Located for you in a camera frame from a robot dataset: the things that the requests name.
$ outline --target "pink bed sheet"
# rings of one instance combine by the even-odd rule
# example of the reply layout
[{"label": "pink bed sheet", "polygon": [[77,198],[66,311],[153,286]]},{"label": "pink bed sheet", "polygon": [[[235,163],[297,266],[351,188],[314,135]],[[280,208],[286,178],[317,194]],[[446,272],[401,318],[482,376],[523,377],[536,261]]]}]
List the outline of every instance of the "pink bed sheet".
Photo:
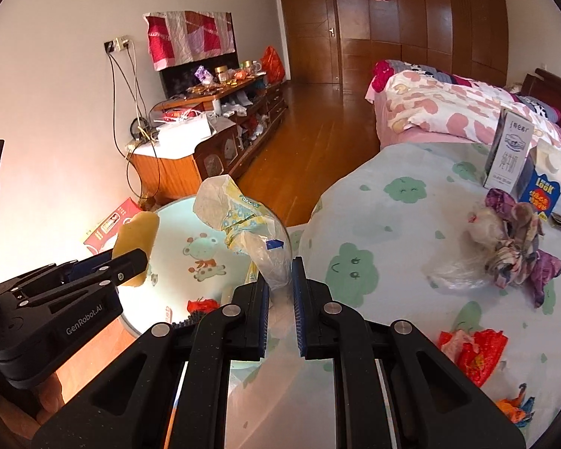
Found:
[{"label": "pink bed sheet", "polygon": [[423,131],[420,127],[409,128],[402,133],[395,133],[387,125],[386,93],[377,92],[374,95],[374,111],[376,114],[376,134],[380,140],[380,148],[396,143],[473,143],[471,140],[446,133]]}]

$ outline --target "power outlet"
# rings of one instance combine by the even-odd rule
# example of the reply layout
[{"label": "power outlet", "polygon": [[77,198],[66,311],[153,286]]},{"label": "power outlet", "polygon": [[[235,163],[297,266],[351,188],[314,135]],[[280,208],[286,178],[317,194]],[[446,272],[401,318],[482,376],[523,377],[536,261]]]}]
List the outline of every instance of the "power outlet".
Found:
[{"label": "power outlet", "polygon": [[117,37],[114,40],[104,42],[104,50],[111,54],[112,52],[120,52],[129,48],[130,38],[126,35]]}]

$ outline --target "wooden headboard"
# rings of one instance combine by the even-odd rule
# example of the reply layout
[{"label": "wooden headboard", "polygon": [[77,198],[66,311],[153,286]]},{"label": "wooden headboard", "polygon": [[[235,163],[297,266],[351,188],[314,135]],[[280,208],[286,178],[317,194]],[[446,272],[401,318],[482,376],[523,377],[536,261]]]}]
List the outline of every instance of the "wooden headboard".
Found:
[{"label": "wooden headboard", "polygon": [[561,78],[544,69],[534,72],[538,76],[527,74],[521,94],[540,99],[561,112]]}]

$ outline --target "silver pivot bolt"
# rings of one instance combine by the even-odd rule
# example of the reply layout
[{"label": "silver pivot bolt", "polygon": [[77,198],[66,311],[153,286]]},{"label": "silver pivot bolt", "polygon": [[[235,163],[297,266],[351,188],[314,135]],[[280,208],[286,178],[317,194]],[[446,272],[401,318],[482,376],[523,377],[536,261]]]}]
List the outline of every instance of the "silver pivot bolt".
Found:
[{"label": "silver pivot bolt", "polygon": [[327,302],[324,304],[324,312],[327,314],[338,314],[343,310],[343,306],[338,302]]},{"label": "silver pivot bolt", "polygon": [[409,334],[413,331],[413,327],[407,321],[397,321],[395,323],[395,332],[398,334]]},{"label": "silver pivot bolt", "polygon": [[165,323],[156,324],[152,328],[152,335],[155,337],[165,337],[169,332],[171,332],[171,327]]},{"label": "silver pivot bolt", "polygon": [[223,314],[227,317],[235,317],[241,313],[241,307],[235,304],[229,304],[223,307]]}]

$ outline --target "white box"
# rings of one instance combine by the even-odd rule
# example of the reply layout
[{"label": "white box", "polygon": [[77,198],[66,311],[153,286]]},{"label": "white box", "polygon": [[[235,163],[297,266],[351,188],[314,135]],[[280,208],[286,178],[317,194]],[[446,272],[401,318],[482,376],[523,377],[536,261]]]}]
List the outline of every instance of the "white box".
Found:
[{"label": "white box", "polygon": [[501,116],[486,160],[487,189],[501,189],[511,194],[524,168],[534,125],[523,116],[501,109]]}]

